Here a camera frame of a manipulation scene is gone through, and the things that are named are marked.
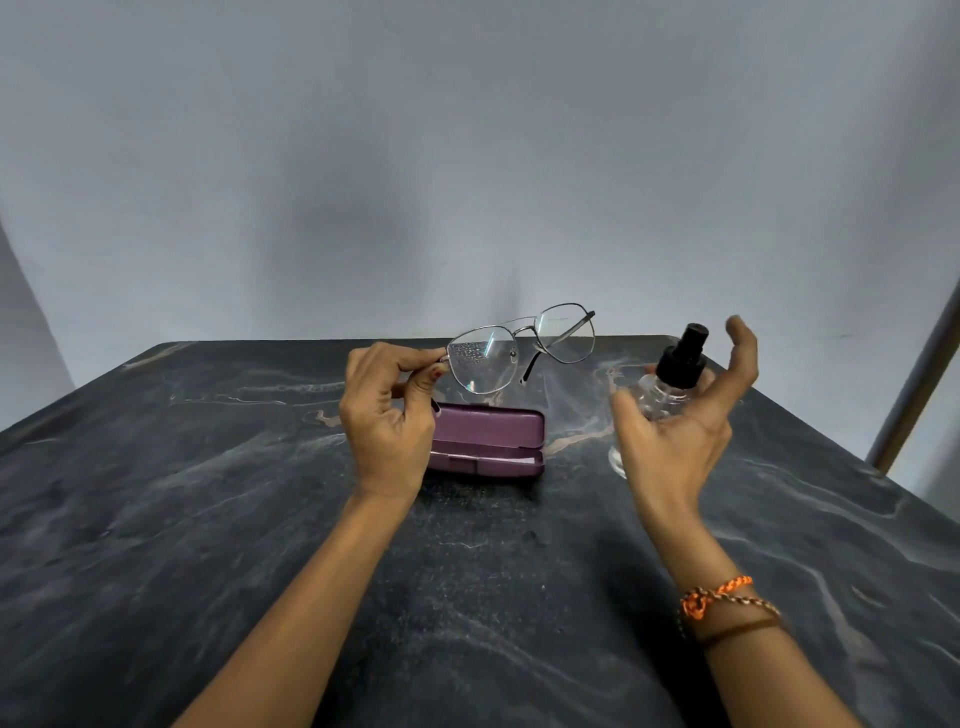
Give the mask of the person's right hand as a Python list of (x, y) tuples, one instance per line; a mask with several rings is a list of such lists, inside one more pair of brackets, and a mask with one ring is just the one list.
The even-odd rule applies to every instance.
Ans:
[(729, 415), (759, 375), (756, 335), (738, 315), (726, 320), (732, 348), (726, 370), (703, 373), (698, 394), (670, 418), (645, 418), (625, 389), (610, 409), (626, 480), (644, 527), (693, 523), (698, 500), (733, 431)]

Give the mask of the person's left hand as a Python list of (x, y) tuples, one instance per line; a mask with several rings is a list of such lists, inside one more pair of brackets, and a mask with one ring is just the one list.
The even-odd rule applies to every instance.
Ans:
[(404, 385), (416, 370), (445, 355), (442, 347), (386, 342), (349, 353), (339, 412), (359, 488), (366, 496), (401, 504), (404, 509), (414, 503), (426, 473), (435, 419), (404, 417)]

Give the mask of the metal frame eyeglasses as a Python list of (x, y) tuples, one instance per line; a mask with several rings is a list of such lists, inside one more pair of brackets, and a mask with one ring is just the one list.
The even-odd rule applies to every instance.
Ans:
[(595, 317), (581, 303), (563, 302), (534, 316), (478, 326), (452, 339), (440, 361), (467, 393), (498, 394), (527, 384), (541, 359), (570, 366), (590, 358)]

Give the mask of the clear spray bottle black cap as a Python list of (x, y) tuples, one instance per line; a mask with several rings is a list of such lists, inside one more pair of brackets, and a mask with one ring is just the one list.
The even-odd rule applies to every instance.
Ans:
[(662, 422), (663, 445), (658, 453), (621, 453), (618, 443), (608, 451), (610, 466), (630, 485), (634, 495), (643, 494), (650, 483), (654, 491), (675, 480), (703, 480), (717, 459), (723, 428), (704, 423), (696, 403), (706, 368), (703, 347), (709, 332), (700, 323), (687, 325), (680, 338), (666, 346), (652, 371), (631, 390), (641, 413)]

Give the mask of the person's left forearm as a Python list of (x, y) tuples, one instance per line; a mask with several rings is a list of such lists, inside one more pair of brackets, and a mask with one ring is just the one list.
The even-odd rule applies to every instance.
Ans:
[(322, 546), (171, 728), (310, 728), (415, 496), (355, 491)]

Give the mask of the person's right forearm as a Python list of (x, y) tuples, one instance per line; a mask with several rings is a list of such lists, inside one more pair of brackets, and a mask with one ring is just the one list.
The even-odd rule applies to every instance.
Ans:
[[(741, 576), (700, 519), (646, 531), (682, 594)], [(732, 728), (863, 728), (754, 588), (731, 595), (739, 601), (715, 599), (689, 625)]]

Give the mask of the purple eyeglasses case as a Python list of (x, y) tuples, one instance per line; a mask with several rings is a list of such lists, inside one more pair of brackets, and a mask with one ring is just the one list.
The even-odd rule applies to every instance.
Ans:
[(544, 473), (543, 412), (485, 403), (432, 407), (429, 470), (498, 480), (534, 480)]

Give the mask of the slanted metal post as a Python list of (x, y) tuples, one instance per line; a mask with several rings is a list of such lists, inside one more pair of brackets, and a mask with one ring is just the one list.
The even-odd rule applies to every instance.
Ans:
[(866, 463), (886, 476), (960, 350), (960, 276), (868, 451)]

